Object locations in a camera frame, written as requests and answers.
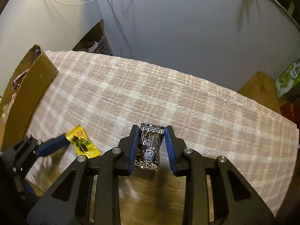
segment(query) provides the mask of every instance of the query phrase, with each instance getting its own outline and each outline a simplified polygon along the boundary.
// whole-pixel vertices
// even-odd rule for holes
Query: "blue gripper pad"
[[[129,152],[129,173],[130,174],[134,169],[134,163],[137,158],[137,148],[139,145],[139,139],[140,139],[140,128],[137,126],[136,131],[134,133],[131,149]]]
[[[70,142],[65,137],[65,134],[58,136],[57,138],[49,139],[41,144],[35,151],[37,157],[46,157],[64,146],[68,146]]]
[[[173,172],[173,175],[175,175],[175,172],[177,170],[176,167],[176,156],[175,156],[175,150],[171,141],[171,136],[168,130],[168,126],[165,128],[165,142],[168,152],[168,158],[170,163],[171,171]]]
[[[35,195],[35,192],[34,192],[33,188],[26,181],[25,181],[25,186],[26,186],[26,189],[29,191],[29,193]]]

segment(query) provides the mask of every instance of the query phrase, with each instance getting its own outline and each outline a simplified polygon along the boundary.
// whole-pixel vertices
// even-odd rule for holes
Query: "black candy wrapper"
[[[135,166],[149,171],[159,167],[159,147],[165,134],[165,127],[153,124],[141,124],[139,146]]]

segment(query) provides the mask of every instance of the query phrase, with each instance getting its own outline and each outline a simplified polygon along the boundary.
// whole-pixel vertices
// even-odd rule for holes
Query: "tablecloth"
[[[294,123],[175,70],[86,52],[46,54],[59,74],[32,118],[28,132],[35,138],[46,141],[81,124],[104,153],[128,136],[133,124],[172,125],[176,136],[203,156],[226,156],[276,214],[296,161]],[[27,178],[45,191],[75,158],[73,146],[39,158]],[[163,143],[157,173],[136,168],[119,178],[122,224],[181,224],[184,194],[185,178],[172,175]]]

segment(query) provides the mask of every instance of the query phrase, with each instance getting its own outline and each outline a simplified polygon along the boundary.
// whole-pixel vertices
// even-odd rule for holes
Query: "metal screw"
[[[191,154],[191,153],[193,153],[193,149],[192,149],[192,148],[185,148],[183,151],[184,151],[184,153],[186,153],[186,154]]]
[[[79,161],[79,162],[84,162],[85,160],[86,160],[86,156],[84,156],[84,155],[77,157],[77,161]]]
[[[226,161],[227,161],[227,158],[226,158],[225,156],[219,156],[219,157],[218,157],[218,160],[219,160],[220,162],[226,162]]]
[[[112,153],[113,153],[113,154],[119,154],[120,152],[121,152],[121,149],[118,148],[118,147],[113,148],[113,150],[112,150]]]

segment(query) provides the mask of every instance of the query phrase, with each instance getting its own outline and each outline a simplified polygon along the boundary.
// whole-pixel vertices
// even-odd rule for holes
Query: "open cardboard box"
[[[3,107],[9,104],[15,92],[13,90],[15,78],[27,69],[29,71],[23,76],[6,123],[0,119],[0,149],[2,151],[23,139],[35,108],[58,74],[57,68],[50,62],[45,52],[40,46],[34,45],[21,60],[10,78],[0,103],[1,116]]]

